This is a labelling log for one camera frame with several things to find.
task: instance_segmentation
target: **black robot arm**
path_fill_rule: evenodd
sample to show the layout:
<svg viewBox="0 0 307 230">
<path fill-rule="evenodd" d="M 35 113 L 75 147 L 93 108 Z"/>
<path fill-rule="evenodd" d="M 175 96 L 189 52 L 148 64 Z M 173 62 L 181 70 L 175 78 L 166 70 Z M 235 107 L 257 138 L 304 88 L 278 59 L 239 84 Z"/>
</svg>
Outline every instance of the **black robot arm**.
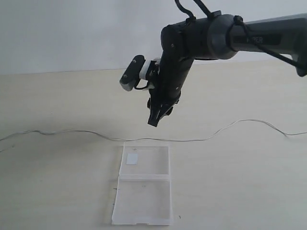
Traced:
<svg viewBox="0 0 307 230">
<path fill-rule="evenodd" d="M 189 18 L 163 28 L 159 60 L 137 55 L 120 79 L 127 91 L 149 90 L 148 124 L 156 127 L 171 114 L 194 60 L 230 59 L 238 51 L 265 52 L 295 66 L 299 76 L 307 75 L 307 14 L 244 23 L 240 16 L 209 12 L 200 0 L 194 1 L 207 17 L 196 19 L 175 0 Z M 148 81 L 146 87 L 137 87 L 140 79 Z"/>
</svg>

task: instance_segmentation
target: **clear plastic box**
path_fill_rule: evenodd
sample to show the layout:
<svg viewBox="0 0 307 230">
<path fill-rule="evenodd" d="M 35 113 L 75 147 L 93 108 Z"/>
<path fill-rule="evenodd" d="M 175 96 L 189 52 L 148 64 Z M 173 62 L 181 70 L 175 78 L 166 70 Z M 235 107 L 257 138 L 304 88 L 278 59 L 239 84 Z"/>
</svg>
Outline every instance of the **clear plastic box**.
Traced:
<svg viewBox="0 0 307 230">
<path fill-rule="evenodd" d="M 114 225 L 171 225 L 168 146 L 124 146 L 112 215 Z"/>
</svg>

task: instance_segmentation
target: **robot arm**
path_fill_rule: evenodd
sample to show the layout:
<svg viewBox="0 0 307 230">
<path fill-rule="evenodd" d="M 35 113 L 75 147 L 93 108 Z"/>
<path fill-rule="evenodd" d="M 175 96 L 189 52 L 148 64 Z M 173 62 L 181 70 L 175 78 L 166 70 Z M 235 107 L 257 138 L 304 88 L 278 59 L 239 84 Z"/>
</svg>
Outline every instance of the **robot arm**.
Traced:
<svg viewBox="0 0 307 230">
<path fill-rule="evenodd" d="M 265 52 L 295 66 L 299 76 L 307 75 L 307 14 L 244 23 L 240 16 L 209 12 L 200 0 L 194 1 L 207 18 L 196 19 L 175 0 L 189 18 L 163 28 L 161 59 L 148 61 L 137 55 L 120 80 L 127 91 L 149 90 L 148 124 L 157 127 L 171 114 L 194 60 L 230 59 L 238 51 Z M 137 87 L 140 79 L 148 81 L 146 87 Z"/>
</svg>

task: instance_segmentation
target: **white label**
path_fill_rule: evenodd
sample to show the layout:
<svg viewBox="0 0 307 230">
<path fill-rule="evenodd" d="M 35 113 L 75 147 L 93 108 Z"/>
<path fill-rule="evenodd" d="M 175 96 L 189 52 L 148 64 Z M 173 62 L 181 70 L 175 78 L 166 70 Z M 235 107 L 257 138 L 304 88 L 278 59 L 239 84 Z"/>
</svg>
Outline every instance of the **white label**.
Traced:
<svg viewBox="0 0 307 230">
<path fill-rule="evenodd" d="M 126 164 L 137 164 L 138 154 L 137 153 L 128 153 Z"/>
</svg>

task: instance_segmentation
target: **white wall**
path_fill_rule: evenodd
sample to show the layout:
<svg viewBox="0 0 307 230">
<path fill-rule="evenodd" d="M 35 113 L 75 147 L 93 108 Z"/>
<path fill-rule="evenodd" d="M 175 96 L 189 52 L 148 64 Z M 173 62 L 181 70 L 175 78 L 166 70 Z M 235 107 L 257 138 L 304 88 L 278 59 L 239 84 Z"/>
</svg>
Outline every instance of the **white wall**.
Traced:
<svg viewBox="0 0 307 230">
<path fill-rule="evenodd" d="M 244 118 L 307 130 L 307 78 L 279 61 L 194 66 L 158 128 L 146 124 L 147 92 L 123 91 L 122 72 L 0 76 L 0 138 L 65 128 L 204 138 Z M 306 138 L 239 123 L 207 142 L 171 143 L 175 223 L 167 229 L 307 229 Z M 122 144 L 82 133 L 1 142 L 0 229 L 134 229 L 109 227 Z"/>
<path fill-rule="evenodd" d="M 192 0 L 181 0 L 204 17 Z M 307 12 L 307 1 L 205 0 L 245 21 Z M 161 29 L 183 21 L 173 0 L 2 0 L 0 74 L 125 68 L 161 55 Z M 231 61 L 270 58 L 240 53 Z"/>
</svg>

